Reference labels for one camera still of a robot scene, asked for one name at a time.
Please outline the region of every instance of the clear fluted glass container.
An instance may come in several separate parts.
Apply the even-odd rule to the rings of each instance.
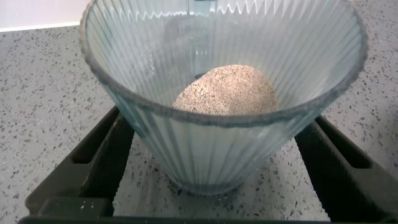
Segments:
[[[95,0],[87,63],[168,176],[196,194],[241,183],[348,89],[366,59],[346,0]],[[279,111],[216,116],[171,107],[198,74],[241,64],[272,83]]]

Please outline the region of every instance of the white wall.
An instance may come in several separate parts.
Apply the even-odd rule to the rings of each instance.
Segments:
[[[0,0],[0,32],[78,25],[90,0]]]

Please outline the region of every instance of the speckled countertop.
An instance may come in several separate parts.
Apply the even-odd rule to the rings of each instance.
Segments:
[[[368,28],[369,60],[355,84],[323,114],[398,179],[398,2],[354,0],[353,4]],[[27,215],[25,198],[112,106],[82,60],[77,27],[0,33],[0,223]],[[136,144],[132,151],[145,151]],[[130,190],[138,185],[138,179],[132,178],[134,160],[130,156],[115,198],[115,214],[200,216],[205,207],[200,199],[195,199],[198,214],[172,214],[160,211],[160,206],[173,204],[173,195],[154,211],[145,182],[140,183],[144,189],[140,195],[132,194]],[[272,203],[260,207],[253,196],[238,197],[235,207],[248,204],[238,215],[220,214],[216,205],[211,215],[327,219],[300,160],[297,146],[290,142],[249,178],[263,174],[272,182],[266,192],[278,188],[274,194],[260,195]],[[214,198],[215,204],[227,200],[219,199]],[[145,205],[145,210],[137,210],[138,205]]]

